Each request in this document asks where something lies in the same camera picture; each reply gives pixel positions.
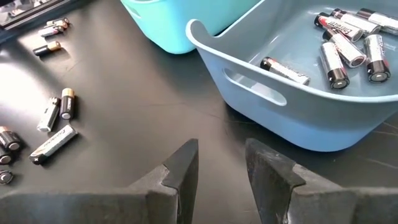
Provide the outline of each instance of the teal plastic bin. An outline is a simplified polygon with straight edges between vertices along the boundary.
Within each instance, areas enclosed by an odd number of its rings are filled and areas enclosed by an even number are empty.
[[[397,0],[262,0],[217,37],[192,20],[187,36],[225,102],[265,128],[313,151],[346,149],[398,111],[398,36],[383,36],[391,78],[368,82],[366,66],[347,68],[351,83],[331,90],[320,61],[319,12],[362,7],[396,16]],[[363,47],[363,40],[356,43]],[[259,68],[270,56],[311,78],[309,86]]]
[[[232,24],[259,0],[121,0],[142,32],[172,54],[195,46],[185,35],[190,19],[199,19],[215,35]]]

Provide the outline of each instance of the light blue plastic bin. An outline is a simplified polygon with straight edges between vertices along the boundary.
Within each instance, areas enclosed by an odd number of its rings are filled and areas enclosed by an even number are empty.
[[[330,90],[319,58],[323,31],[313,21],[336,7],[396,16],[398,1],[262,0],[217,37],[198,20],[186,32],[230,107],[300,147],[338,151],[398,110],[398,37],[382,34],[392,72],[387,82],[369,83],[363,65],[348,69],[347,88]],[[307,74],[309,86],[259,68],[265,56]]]
[[[185,35],[190,19],[199,19],[212,35],[221,32],[260,0],[121,0],[142,32],[172,54],[195,49]]]

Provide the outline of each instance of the aa battery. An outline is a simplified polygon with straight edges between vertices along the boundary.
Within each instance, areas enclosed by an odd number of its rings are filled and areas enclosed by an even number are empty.
[[[64,28],[62,26],[50,26],[39,30],[39,35],[42,37],[50,37],[52,35],[62,33],[63,31]]]
[[[60,19],[54,19],[52,21],[47,21],[47,25],[54,25],[54,24],[61,24],[61,23],[66,23],[66,24],[70,24],[70,21],[68,18],[64,17],[64,18],[60,18]]]
[[[47,44],[45,46],[41,46],[41,47],[38,47],[38,48],[34,49],[33,53],[36,56],[41,57],[41,56],[50,54],[50,53],[52,53],[52,52],[54,52],[56,50],[60,50],[61,48],[62,48],[61,44],[58,41],[53,41],[53,42],[51,42],[51,43],[49,43],[49,44]]]
[[[341,58],[351,68],[356,68],[366,60],[366,55],[363,54],[353,43],[351,43],[343,34],[337,30],[327,29],[323,33],[323,39],[335,44]]]
[[[71,88],[62,90],[60,116],[62,119],[72,119],[75,104],[75,92]]]
[[[368,21],[379,24],[382,31],[398,35],[398,18],[387,16],[365,8],[362,8],[356,14]]]
[[[293,70],[285,65],[282,65],[270,57],[262,59],[260,67],[269,72],[275,73],[303,85],[308,85],[308,83],[310,82],[310,78],[306,75],[296,70]]]
[[[373,34],[364,41],[366,55],[366,67],[370,82],[384,82],[390,78],[389,64],[384,53],[384,44],[381,35]]]
[[[60,109],[60,99],[56,97],[51,97],[49,99],[47,108],[45,109],[39,124],[37,125],[37,130],[48,133],[51,131],[54,121],[58,116]]]
[[[336,29],[344,34],[351,42],[358,41],[363,35],[363,31],[360,28],[331,17],[324,12],[317,15],[314,24],[324,29]]]
[[[355,16],[354,14],[343,11],[341,9],[335,9],[333,12],[331,12],[331,15],[337,19],[341,19],[348,24],[360,28],[361,30],[363,30],[365,36],[377,34],[381,29],[380,25],[369,22],[362,17]]]
[[[331,88],[342,89],[349,85],[347,72],[334,43],[326,42],[322,44],[321,61]]]
[[[0,170],[0,184],[9,184],[14,178],[14,174],[8,170]]]
[[[12,162],[13,156],[9,151],[0,149],[0,165],[8,165]]]
[[[70,125],[66,125],[59,132],[54,134],[49,140],[39,146],[30,156],[29,159],[35,165],[41,165],[48,157],[50,157],[61,146],[67,143],[71,138],[77,135]]]
[[[0,143],[7,151],[17,151],[22,146],[18,135],[4,126],[0,126]]]

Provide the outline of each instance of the black table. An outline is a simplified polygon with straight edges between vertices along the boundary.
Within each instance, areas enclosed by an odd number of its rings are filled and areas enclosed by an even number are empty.
[[[45,43],[37,29],[0,51],[0,124],[28,145],[12,167],[2,167],[17,177],[0,194],[30,186],[124,187],[190,138],[200,145],[194,223],[260,223],[246,138],[342,186],[398,187],[398,116],[345,151],[304,150],[227,106],[196,51],[164,52],[119,1],[95,1],[66,16],[73,25],[56,37],[64,51],[45,60],[34,56],[31,50]],[[78,95],[72,126],[80,137],[46,166],[35,166],[27,157],[48,139],[35,127],[48,98],[65,87]]]

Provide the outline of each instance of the battery label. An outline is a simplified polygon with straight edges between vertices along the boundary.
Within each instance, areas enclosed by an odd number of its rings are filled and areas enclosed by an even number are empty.
[[[338,19],[333,19],[326,16],[321,16],[319,18],[319,23],[322,24],[324,27],[337,29],[345,35],[348,35],[353,31],[352,29],[339,22]]]
[[[66,125],[59,132],[54,134],[49,140],[43,145],[38,147],[32,154],[31,157],[37,157],[40,155],[51,156],[58,148],[64,145],[69,139],[74,137],[77,132],[70,126]]]
[[[308,77],[294,69],[291,69],[289,67],[283,66],[280,63],[269,59],[271,62],[272,66],[271,69],[269,70],[272,73],[276,73],[278,75],[282,75],[285,78],[288,78],[290,80],[293,80],[295,82],[299,83],[305,83],[308,80]]]
[[[365,48],[368,53],[368,63],[382,60],[388,66],[381,35],[370,35],[367,37],[365,39]]]
[[[340,56],[336,50],[336,47],[333,43],[328,42],[322,45],[322,54],[324,55],[325,61],[323,61],[323,67],[326,72],[329,72],[334,69],[344,69],[343,64],[341,63]]]
[[[398,35],[398,19],[393,19],[382,14],[373,13],[369,21],[382,25],[382,30],[389,32],[391,34]]]

